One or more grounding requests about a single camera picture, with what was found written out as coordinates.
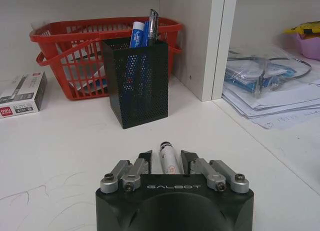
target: black mesh pen holder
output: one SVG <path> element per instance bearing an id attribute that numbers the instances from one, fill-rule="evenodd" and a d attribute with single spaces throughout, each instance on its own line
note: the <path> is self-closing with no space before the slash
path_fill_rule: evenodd
<path id="1" fill-rule="evenodd" d="M 129 38 L 102 42 L 111 108 L 124 129 L 168 117 L 168 45 L 129 45 Z"/>

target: plastic bag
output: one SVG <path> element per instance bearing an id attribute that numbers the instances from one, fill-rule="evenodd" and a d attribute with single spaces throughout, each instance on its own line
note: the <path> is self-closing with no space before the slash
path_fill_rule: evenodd
<path id="1" fill-rule="evenodd" d="M 224 80 L 255 96 L 320 79 L 309 63 L 274 46 L 231 48 Z"/>

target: marker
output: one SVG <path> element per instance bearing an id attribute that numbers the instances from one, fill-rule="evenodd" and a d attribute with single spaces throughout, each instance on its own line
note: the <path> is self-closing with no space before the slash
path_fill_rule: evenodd
<path id="1" fill-rule="evenodd" d="M 160 144 L 160 161 L 162 170 L 166 175 L 179 175 L 180 169 L 176 159 L 176 151 L 172 144 L 163 142 Z"/>

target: red plastic basket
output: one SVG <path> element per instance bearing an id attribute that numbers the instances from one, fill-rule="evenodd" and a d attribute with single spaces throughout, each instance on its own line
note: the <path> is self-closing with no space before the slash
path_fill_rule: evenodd
<path id="1" fill-rule="evenodd" d="M 65 96 L 82 100 L 108 96 L 102 40 L 131 36 L 135 21 L 145 22 L 149 17 L 116 17 L 47 24 L 30 33 L 41 53 L 36 58 L 40 66 L 50 65 Z M 160 40 L 168 44 L 168 75 L 174 63 L 178 31 L 183 25 L 168 18 L 159 18 Z"/>

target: pink container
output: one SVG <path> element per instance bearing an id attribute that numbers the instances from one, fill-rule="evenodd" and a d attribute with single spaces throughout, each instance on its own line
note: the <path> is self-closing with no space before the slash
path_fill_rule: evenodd
<path id="1" fill-rule="evenodd" d="M 296 47 L 299 52 L 313 60 L 320 60 L 320 37 L 302 39 L 300 34 L 294 34 Z"/>

